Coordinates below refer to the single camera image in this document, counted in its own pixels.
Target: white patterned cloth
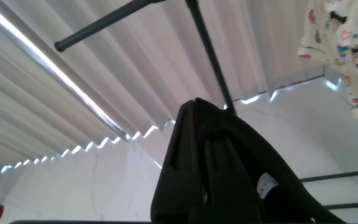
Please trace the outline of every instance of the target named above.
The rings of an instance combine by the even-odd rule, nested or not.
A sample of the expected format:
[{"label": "white patterned cloth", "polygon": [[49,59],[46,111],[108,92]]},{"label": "white patterned cloth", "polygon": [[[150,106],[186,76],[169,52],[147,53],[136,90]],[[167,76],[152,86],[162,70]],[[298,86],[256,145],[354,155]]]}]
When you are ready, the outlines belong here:
[{"label": "white patterned cloth", "polygon": [[358,118],[358,0],[310,0],[298,55],[341,74]]}]

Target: white wall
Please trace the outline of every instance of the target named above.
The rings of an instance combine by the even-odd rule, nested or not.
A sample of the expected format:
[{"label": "white wall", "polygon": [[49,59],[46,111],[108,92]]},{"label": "white wall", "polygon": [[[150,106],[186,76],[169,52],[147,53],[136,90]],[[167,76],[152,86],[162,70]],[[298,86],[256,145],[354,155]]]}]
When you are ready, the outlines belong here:
[{"label": "white wall", "polygon": [[[300,177],[358,170],[358,120],[323,79],[284,89],[238,115],[253,126]],[[130,144],[108,142],[0,174],[1,223],[20,219],[150,220],[150,203],[173,125]],[[305,184],[323,205],[358,202],[358,178]],[[335,210],[358,223],[358,209]]]}]

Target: white label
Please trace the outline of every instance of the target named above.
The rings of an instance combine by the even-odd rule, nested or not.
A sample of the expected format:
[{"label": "white label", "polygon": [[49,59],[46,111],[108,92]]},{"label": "white label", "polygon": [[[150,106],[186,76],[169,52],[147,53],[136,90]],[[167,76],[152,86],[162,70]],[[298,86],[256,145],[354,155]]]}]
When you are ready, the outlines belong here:
[{"label": "white label", "polygon": [[258,180],[257,191],[260,198],[264,199],[267,193],[277,186],[277,181],[268,173],[262,174],[262,176]]}]

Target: patterned fabric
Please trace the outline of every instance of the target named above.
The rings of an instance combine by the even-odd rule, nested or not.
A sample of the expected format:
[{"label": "patterned fabric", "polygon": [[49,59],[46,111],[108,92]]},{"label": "patterned fabric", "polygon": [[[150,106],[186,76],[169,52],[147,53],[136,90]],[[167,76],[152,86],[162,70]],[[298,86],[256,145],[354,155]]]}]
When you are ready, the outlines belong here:
[{"label": "patterned fabric", "polygon": [[310,0],[298,55],[341,74],[358,118],[358,0]]}]

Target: black pipe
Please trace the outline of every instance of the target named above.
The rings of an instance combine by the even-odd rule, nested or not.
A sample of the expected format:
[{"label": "black pipe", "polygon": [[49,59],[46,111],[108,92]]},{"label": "black pipe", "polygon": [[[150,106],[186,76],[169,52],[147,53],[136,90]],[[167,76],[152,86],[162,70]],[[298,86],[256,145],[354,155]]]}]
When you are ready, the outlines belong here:
[{"label": "black pipe", "polygon": [[193,20],[196,24],[201,40],[203,41],[205,51],[209,58],[209,62],[211,62],[215,77],[222,91],[224,101],[227,104],[227,110],[235,114],[236,110],[234,109],[234,104],[230,97],[229,88],[227,87],[226,81],[224,80],[222,69],[219,65],[218,58],[214,51],[214,47],[212,46],[211,39],[209,38],[209,34],[203,20],[203,16],[201,15],[200,9],[198,7],[198,2],[197,0],[186,0],[186,3],[188,8],[190,9],[191,15],[193,16]]},{"label": "black pipe", "polygon": [[358,203],[346,203],[346,204],[339,204],[339,205],[326,205],[324,208],[328,210],[334,209],[346,209],[346,208],[358,208]]},{"label": "black pipe", "polygon": [[156,3],[160,1],[165,0],[133,0],[128,4],[125,4],[124,6],[120,7],[119,9],[110,12],[109,14],[98,19],[97,21],[94,21],[90,25],[80,29],[74,34],[69,35],[63,40],[55,42],[55,48],[57,51],[63,52],[67,48],[78,43],[79,41],[82,41],[83,39],[103,30],[104,28],[131,15],[139,9],[142,9],[151,3]]},{"label": "black pipe", "polygon": [[319,177],[309,177],[309,178],[304,178],[304,179],[300,179],[300,180],[302,183],[305,183],[305,182],[311,182],[311,181],[317,181],[317,180],[330,180],[330,179],[337,179],[337,178],[343,178],[343,177],[354,177],[354,176],[358,176],[358,171],[346,172],[343,174],[324,175],[324,176],[319,176]]}]

